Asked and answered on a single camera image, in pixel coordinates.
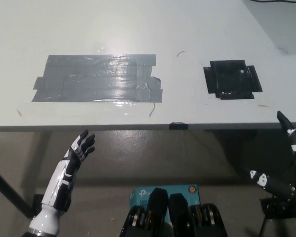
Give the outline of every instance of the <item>orange logo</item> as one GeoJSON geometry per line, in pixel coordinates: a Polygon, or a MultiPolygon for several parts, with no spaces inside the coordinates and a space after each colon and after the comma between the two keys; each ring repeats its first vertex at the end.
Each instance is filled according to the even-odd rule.
{"type": "Polygon", "coordinates": [[[191,194],[194,194],[194,193],[197,191],[197,189],[196,189],[195,186],[189,186],[189,187],[188,187],[188,191],[189,191],[191,194]]]}

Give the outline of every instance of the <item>teal box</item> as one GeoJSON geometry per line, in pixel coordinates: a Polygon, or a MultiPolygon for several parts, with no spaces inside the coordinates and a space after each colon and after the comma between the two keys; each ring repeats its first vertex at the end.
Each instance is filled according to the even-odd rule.
{"type": "MultiPolygon", "coordinates": [[[[197,205],[200,204],[198,187],[196,184],[192,185],[170,185],[170,186],[151,186],[151,187],[138,187],[130,194],[130,208],[135,205],[147,207],[148,199],[150,193],[155,188],[165,189],[168,192],[168,196],[171,194],[181,193],[188,202],[188,205],[197,205]]],[[[171,220],[169,218],[169,209],[165,217],[165,223],[168,223],[172,226],[171,220]]]]}

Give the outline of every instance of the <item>table leg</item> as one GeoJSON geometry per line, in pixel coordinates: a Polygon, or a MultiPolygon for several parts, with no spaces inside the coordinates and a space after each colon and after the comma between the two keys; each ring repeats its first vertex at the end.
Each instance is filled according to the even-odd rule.
{"type": "Polygon", "coordinates": [[[32,219],[36,213],[22,197],[0,176],[0,193],[3,194],[21,213],[32,219]]]}

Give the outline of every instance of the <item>gray duct tape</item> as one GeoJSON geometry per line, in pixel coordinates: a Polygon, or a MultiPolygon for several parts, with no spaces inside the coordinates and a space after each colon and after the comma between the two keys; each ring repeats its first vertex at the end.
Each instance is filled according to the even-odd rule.
{"type": "Polygon", "coordinates": [[[151,78],[96,78],[72,76],[62,79],[37,78],[35,90],[61,90],[61,89],[161,89],[160,79],[151,78]]]}
{"type": "Polygon", "coordinates": [[[162,102],[162,90],[37,90],[33,102],[94,102],[94,101],[162,102]]]}
{"type": "Polygon", "coordinates": [[[155,54],[49,55],[46,66],[155,66],[155,54]]]}
{"type": "Polygon", "coordinates": [[[34,102],[162,102],[155,55],[50,55],[34,102]]]}
{"type": "Polygon", "coordinates": [[[46,67],[44,78],[82,77],[150,77],[152,66],[97,67],[97,66],[59,66],[46,67]]]}

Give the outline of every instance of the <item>black bracket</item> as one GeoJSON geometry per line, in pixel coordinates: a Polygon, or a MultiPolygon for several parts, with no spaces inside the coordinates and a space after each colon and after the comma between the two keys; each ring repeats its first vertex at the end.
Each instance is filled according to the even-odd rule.
{"type": "Polygon", "coordinates": [[[296,218],[295,205],[287,200],[271,197],[261,199],[260,202],[266,219],[296,218]]]}

